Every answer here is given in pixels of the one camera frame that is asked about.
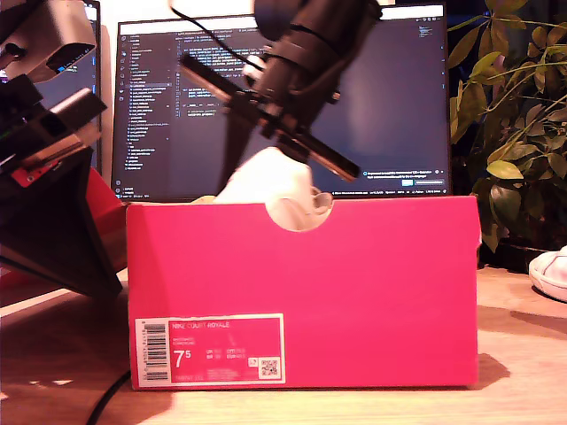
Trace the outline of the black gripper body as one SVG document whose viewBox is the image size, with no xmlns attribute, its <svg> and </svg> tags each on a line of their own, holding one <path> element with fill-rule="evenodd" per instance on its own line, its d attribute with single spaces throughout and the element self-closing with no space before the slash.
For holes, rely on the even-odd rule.
<svg viewBox="0 0 567 425">
<path fill-rule="evenodd" d="M 350 182 L 360 168 L 311 135 L 311 125 L 336 91 L 345 63 L 336 63 L 314 79 L 299 64 L 272 56 L 253 90 L 246 91 L 189 54 L 180 59 L 183 74 L 217 97 L 225 113 L 234 104 L 258 105 L 256 127 L 264 137 L 277 141 L 279 135 L 289 136 L 310 150 L 309 158 Z"/>
</svg>

